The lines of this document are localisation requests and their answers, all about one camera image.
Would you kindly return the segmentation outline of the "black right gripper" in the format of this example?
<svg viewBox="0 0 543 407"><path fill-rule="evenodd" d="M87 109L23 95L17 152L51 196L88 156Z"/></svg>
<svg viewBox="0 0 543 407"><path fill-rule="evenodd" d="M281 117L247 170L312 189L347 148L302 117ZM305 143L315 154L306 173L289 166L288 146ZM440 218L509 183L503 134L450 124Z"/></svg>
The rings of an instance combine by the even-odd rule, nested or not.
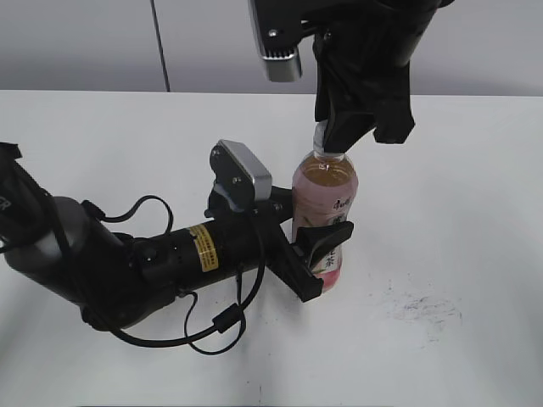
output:
<svg viewBox="0 0 543 407"><path fill-rule="evenodd" d="M315 31L316 122L326 153L346 153L375 128L378 143L404 143L415 126L409 65L435 1L298 1Z"/></svg>

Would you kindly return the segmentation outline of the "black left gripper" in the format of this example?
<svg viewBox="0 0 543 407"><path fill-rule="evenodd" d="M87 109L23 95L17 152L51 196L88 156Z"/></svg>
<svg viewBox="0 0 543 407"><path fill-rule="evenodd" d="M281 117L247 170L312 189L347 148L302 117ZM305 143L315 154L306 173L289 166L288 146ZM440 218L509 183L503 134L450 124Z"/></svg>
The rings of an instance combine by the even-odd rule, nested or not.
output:
<svg viewBox="0 0 543 407"><path fill-rule="evenodd" d="M261 261L303 302L322 294L312 269L349 240L354 223L300 227L295 248L281 224L292 218L292 190L273 186L271 201L248 213L228 212L214 220L133 241L134 262L145 282L196 290L253 270Z"/></svg>

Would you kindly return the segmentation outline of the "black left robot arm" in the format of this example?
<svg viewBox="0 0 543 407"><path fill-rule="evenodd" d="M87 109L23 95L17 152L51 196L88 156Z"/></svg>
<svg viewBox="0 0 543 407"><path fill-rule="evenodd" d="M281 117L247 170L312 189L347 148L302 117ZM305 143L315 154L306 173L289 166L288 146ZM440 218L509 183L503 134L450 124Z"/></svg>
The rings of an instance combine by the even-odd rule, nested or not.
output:
<svg viewBox="0 0 543 407"><path fill-rule="evenodd" d="M111 218L89 201L49 195L20 165L17 145L1 146L1 251L8 265L75 304L94 329L124 329L185 292L248 270L271 270L302 301L321 295L311 267L347 241L349 221L304 228L294 242L282 229L292 193L241 142L210 152L215 174L196 226L167 226L155 237L109 230Z"/></svg>

